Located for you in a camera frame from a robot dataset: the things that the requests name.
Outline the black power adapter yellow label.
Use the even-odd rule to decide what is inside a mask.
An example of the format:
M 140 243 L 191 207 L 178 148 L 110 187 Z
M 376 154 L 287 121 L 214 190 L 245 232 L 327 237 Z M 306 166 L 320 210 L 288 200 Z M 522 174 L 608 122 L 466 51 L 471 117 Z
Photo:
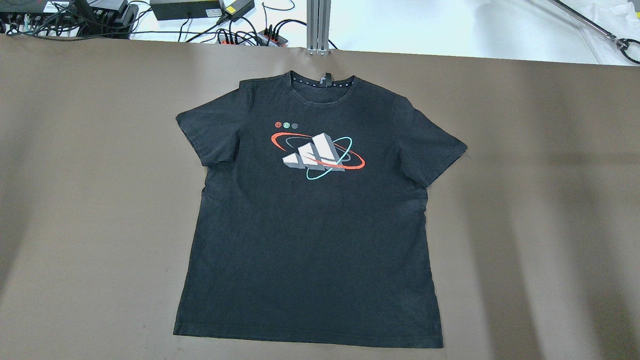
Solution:
M 222 15 L 215 25 L 222 25 L 228 22 L 236 22 L 250 10 L 254 9 L 254 0 L 221 0 Z

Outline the grey orange power strip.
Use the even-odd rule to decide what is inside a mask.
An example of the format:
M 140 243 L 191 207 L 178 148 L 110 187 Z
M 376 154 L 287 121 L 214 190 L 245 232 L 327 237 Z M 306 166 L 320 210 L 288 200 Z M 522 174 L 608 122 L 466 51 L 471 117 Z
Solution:
M 290 41 L 283 36 L 272 34 L 265 35 L 265 32 L 246 32 L 243 30 L 231 31 L 220 29 L 215 33 L 213 39 L 216 44 L 242 45 L 254 47 L 286 47 Z

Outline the black graphic t-shirt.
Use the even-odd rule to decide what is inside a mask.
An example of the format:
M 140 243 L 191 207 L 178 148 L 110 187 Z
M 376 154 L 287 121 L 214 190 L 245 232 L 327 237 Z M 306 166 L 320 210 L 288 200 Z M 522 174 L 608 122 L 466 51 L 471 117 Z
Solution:
M 174 335 L 444 346 L 425 212 L 464 142 L 389 89 L 295 71 L 176 122 L 206 177 Z

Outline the black power supply box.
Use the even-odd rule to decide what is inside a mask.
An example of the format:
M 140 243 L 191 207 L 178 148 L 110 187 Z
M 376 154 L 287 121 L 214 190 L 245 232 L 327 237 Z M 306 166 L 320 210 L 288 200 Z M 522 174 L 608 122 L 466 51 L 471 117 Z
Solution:
M 149 0 L 149 4 L 158 21 L 222 16 L 219 0 Z

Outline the aluminium profile post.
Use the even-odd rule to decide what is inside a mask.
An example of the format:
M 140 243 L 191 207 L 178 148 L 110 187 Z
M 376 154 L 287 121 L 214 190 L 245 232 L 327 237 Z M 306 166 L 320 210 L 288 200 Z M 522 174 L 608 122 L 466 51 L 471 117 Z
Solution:
M 309 55 L 329 55 L 331 0 L 307 0 L 306 52 Z

